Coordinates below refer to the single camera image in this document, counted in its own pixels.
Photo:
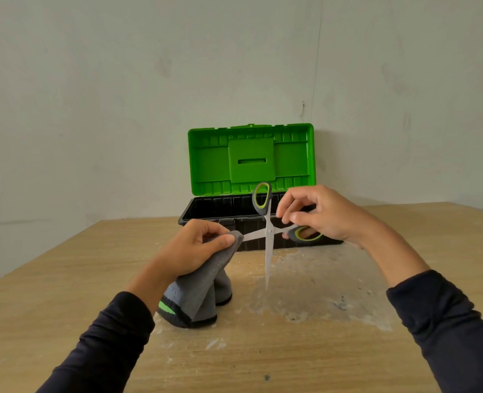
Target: green toolbox lid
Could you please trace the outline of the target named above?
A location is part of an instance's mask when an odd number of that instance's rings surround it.
[[[188,152],[195,196],[252,193],[260,182],[276,192],[316,184],[312,124],[191,129]]]

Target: scissor handle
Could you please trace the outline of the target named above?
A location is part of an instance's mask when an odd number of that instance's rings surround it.
[[[316,237],[314,238],[301,238],[299,236],[299,234],[307,229],[308,226],[296,226],[296,227],[293,227],[292,229],[290,229],[287,234],[289,235],[289,238],[296,242],[296,243],[300,243],[300,244],[311,244],[311,243],[315,243],[319,240],[321,240],[323,238],[323,234],[318,234]]]
[[[259,205],[258,201],[256,200],[256,194],[258,193],[258,190],[263,186],[267,187],[267,197],[263,205]],[[263,216],[267,214],[267,211],[269,210],[271,195],[272,195],[272,187],[270,183],[261,182],[258,186],[256,186],[256,188],[254,189],[254,193],[252,193],[252,205],[254,206],[254,209],[258,214]]]

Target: green stripe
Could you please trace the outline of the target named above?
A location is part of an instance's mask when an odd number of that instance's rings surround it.
[[[176,315],[176,313],[174,313],[174,311],[171,308],[169,308],[166,304],[164,304],[162,301],[160,301],[160,303],[158,304],[158,307],[166,313]]]

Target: scissors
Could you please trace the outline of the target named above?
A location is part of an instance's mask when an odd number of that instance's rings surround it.
[[[266,187],[267,189],[267,196],[265,198],[265,202],[263,205],[259,205],[258,201],[256,200],[256,194],[258,193],[261,187]],[[274,235],[277,233],[285,233],[289,235],[289,238],[300,244],[311,244],[315,243],[323,238],[323,234],[319,234],[314,238],[302,238],[300,237],[300,233],[307,229],[308,226],[298,226],[298,225],[291,225],[284,228],[277,228],[271,222],[271,202],[272,202],[272,187],[270,183],[261,182],[252,193],[252,205],[256,209],[258,214],[265,217],[265,228],[259,229],[256,231],[252,231],[250,233],[245,234],[243,241],[254,240],[257,238],[265,238],[265,290],[269,286],[269,278],[271,272],[271,260],[272,260],[272,251],[274,250]]]

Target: fingernail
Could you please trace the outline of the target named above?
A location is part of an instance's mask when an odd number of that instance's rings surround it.
[[[236,241],[236,237],[232,234],[225,234],[225,242],[231,246]]]

